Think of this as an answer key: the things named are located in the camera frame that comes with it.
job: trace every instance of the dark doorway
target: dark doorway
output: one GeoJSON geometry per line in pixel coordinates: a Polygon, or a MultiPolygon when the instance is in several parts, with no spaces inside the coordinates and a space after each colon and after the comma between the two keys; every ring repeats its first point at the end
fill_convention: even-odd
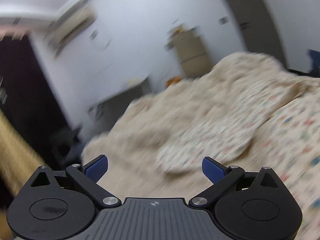
{"type": "Polygon", "coordinates": [[[0,41],[1,87],[8,98],[3,112],[24,140],[53,169],[59,169],[49,137],[67,126],[42,73],[28,37],[0,41]]]}
{"type": "Polygon", "coordinates": [[[227,0],[240,26],[247,49],[276,57],[287,68],[283,48],[263,0],[227,0]]]}

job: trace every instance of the beige blanket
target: beige blanket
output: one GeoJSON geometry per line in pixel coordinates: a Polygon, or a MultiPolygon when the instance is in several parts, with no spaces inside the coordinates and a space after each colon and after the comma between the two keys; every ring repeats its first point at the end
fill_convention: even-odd
{"type": "Polygon", "coordinates": [[[303,212],[296,239],[320,238],[320,89],[277,110],[257,130],[249,153],[233,162],[255,171],[273,167],[303,212]]]}
{"type": "Polygon", "coordinates": [[[17,195],[42,158],[23,140],[0,111],[0,175],[12,195],[17,195]]]}
{"type": "Polygon", "coordinates": [[[211,185],[200,168],[204,156],[224,164],[234,160],[258,171],[264,161],[252,166],[256,154],[248,147],[259,127],[283,105],[318,88],[317,79],[286,73],[269,56],[235,53],[198,80],[180,82],[133,102],[109,134],[90,142],[84,162],[105,154],[109,171],[99,184],[121,199],[184,197],[188,201],[211,185]]]}

